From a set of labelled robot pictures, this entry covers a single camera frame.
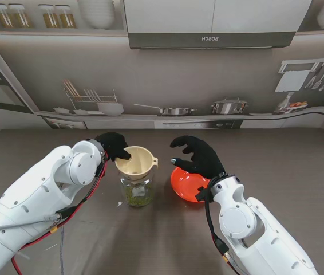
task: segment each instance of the hanging utensil rack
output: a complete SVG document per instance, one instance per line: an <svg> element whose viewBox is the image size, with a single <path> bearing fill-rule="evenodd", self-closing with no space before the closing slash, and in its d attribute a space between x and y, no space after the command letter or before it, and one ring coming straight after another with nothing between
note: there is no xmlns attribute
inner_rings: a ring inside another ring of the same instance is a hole
<svg viewBox="0 0 324 275"><path fill-rule="evenodd" d="M70 102L72 103L74 110L76 110L76 106L74 103L118 103L117 96L113 93L113 96L99 96L97 92L93 89L85 89L85 96L77 94L71 94L70 91L64 88L64 92Z"/></svg>

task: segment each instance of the countertop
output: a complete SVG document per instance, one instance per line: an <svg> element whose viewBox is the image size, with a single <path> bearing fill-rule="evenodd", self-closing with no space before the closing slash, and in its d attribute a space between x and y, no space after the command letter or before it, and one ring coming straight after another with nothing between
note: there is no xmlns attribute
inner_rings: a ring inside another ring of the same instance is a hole
<svg viewBox="0 0 324 275"><path fill-rule="evenodd" d="M54 147L95 137L100 130L4 130L0 132L0 196ZM320 129L119 130L129 145L159 159L156 197L135 209L123 202L114 163L95 195L65 226L65 274L234 275L210 237L202 204L172 190L169 148L180 135L195 135L216 150L229 173L245 185L245 197L261 200L324 274L324 131ZM75 198L75 202L87 192ZM211 205L218 227L219 206ZM17 256L25 275L60 274L60 231ZM10 263L1 275L15 275Z"/></svg>
<svg viewBox="0 0 324 275"><path fill-rule="evenodd" d="M204 121L204 120L217 120L217 119L252 119L252 120L275 120L285 119L293 116L303 115L307 113L324 113L324 106L306 108L302 111L273 115L270 113L253 113L249 115L205 115L205 116L156 116L156 115L127 115L122 114L120 116L105 116L105 115L88 115L79 116L75 114L63 115L55 112L39 111L35 112L36 115L44 117L53 117L57 119L65 119L71 121L92 121L92 120L108 120L108 121L120 121L120 120L137 120L137 121Z"/></svg>

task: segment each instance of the stainless steel pot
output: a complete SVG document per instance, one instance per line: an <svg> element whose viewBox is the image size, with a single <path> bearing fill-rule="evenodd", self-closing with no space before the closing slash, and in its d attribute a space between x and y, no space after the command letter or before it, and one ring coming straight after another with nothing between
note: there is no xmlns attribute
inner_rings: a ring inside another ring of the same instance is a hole
<svg viewBox="0 0 324 275"><path fill-rule="evenodd" d="M196 111L196 109L190 109L190 108L160 108L160 107L141 105L141 104L134 104L134 105L159 109L160 114L163 116L188 116L191 115L194 111Z"/></svg>
<svg viewBox="0 0 324 275"><path fill-rule="evenodd" d="M247 106L247 101L239 99L225 99L214 102L213 115L231 115L242 113Z"/></svg>

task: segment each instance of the wall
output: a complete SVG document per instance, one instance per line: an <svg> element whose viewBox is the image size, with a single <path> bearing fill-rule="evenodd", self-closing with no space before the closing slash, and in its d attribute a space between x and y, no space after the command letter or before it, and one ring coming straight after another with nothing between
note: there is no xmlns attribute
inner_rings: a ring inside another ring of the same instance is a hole
<svg viewBox="0 0 324 275"><path fill-rule="evenodd" d="M150 113L133 103L194 107L208 113L226 97L248 101L250 112L272 112L282 60L324 58L324 34L297 35L282 49L130 50L126 37L0 34L0 54L43 111L73 109L62 90L69 78L100 95L115 89L125 113ZM324 91L300 91L292 101L324 105ZM95 104L84 108L95 110Z"/></svg>

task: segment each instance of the orange bowl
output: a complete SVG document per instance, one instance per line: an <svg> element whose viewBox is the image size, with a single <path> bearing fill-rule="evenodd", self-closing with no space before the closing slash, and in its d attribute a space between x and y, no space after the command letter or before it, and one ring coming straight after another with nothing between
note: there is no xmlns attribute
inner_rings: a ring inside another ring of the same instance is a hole
<svg viewBox="0 0 324 275"><path fill-rule="evenodd" d="M195 195L200 186L207 187L209 179L199 174L190 174L179 167L176 167L171 174L171 185L177 195L189 202L198 202Z"/></svg>

